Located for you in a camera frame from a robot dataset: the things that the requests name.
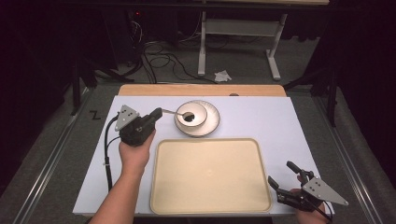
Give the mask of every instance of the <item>table surface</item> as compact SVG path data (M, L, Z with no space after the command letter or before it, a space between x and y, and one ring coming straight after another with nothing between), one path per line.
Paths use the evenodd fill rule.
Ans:
M318 174L318 168L304 138L300 122L294 111L293 104L281 86L277 85L125 85L120 88L119 96L114 98L106 124L117 114L123 104L137 106L138 111L148 114L155 107L172 109L197 98L211 102L219 110L220 126L208 138L250 137L261 145L264 169L284 188L298 185L293 172L286 167L287 161L305 164ZM163 139L188 138L180 132L172 117L164 117L157 121L155 146ZM118 133L109 132L108 138L117 137ZM104 132L92 157L90 168L81 187L74 213L90 216L94 214L101 201L106 197L106 175L103 172ZM120 155L116 149L117 142L109 147L113 182L120 175ZM150 189L154 169L154 160L150 157L146 172L142 178L136 213L154 215L149 208ZM276 202L272 190L273 206L268 213L244 214L244 216L276 216L292 214L293 210Z
M285 90L279 85L197 85L197 84L133 84L120 88L121 96L286 96Z

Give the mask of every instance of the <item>plastic tray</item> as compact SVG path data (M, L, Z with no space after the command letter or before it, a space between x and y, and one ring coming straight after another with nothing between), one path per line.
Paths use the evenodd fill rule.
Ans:
M159 215L268 211L259 145L249 138L161 141L150 205Z

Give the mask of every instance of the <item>tray rim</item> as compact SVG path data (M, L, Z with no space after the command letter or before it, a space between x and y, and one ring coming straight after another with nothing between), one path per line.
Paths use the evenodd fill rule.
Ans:
M257 151L259 154L260 158L260 164L262 168L262 173L264 175L264 183L266 186L266 194L268 195L269 199L269 206L266 210L262 211L252 211L252 212L235 212L235 211L223 211L223 212L171 212L171 213L162 213L162 212L157 212L154 209L153 206L153 193L154 193L154 186L155 186L155 179L156 179L156 173L157 173L157 162L158 162L158 150L160 148L160 145L165 142L218 142L218 141L251 141L257 146ZM273 207L274 201L273 201L273 196L270 190L270 186L268 184L268 175L265 170L265 165L262 160L262 151L260 148L259 142L251 137L232 137L232 138L168 138L168 139L163 139L158 143L158 146L156 146L155 150L155 161L154 161L154 170L153 170L153 177L152 177L152 182L151 182L151 193L150 193L150 200L149 200L149 206L150 209L153 213L157 215L165 215L165 216L172 216L172 215L204 215L204 214L266 214L270 213L271 208Z

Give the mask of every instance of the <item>wooden plank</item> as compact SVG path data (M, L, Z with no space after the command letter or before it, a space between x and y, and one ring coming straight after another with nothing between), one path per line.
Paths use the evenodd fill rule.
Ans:
M280 85L126 84L119 95L161 96L286 96Z

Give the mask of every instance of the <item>human hand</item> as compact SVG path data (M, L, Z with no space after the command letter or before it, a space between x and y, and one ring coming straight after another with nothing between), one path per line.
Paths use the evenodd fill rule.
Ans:
M302 181L302 179L299 175L297 175L297 179L300 182ZM292 192L292 193L298 193L300 191L301 191L300 189L291 189L290 190L290 192ZM323 203L321 203L318 208L322 212L325 212ZM313 212L305 212L305 211L296 209L296 216L297 216L297 221L299 224L326 224L327 223L327 218L324 217L321 213L319 213L316 210Z
M137 175L139 177L143 175L146 164L149 161L149 148L155 132L154 130L143 145L138 147L131 147L122 141L120 142L121 175Z

